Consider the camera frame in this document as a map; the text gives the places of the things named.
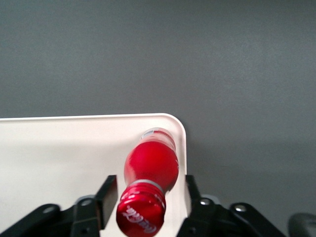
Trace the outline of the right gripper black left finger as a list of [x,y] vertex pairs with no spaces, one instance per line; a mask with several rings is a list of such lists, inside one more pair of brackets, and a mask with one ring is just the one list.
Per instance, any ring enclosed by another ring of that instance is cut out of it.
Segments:
[[109,175],[94,195],[80,197],[61,210],[44,204],[3,231],[2,237],[99,237],[118,199],[117,176]]

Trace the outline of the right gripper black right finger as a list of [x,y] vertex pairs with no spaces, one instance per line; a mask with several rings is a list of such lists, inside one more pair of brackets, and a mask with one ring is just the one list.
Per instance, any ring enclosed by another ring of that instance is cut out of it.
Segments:
[[177,233],[179,237],[283,237],[252,205],[237,202],[224,208],[212,199],[203,197],[193,175],[185,176],[188,194],[185,201],[188,217]]

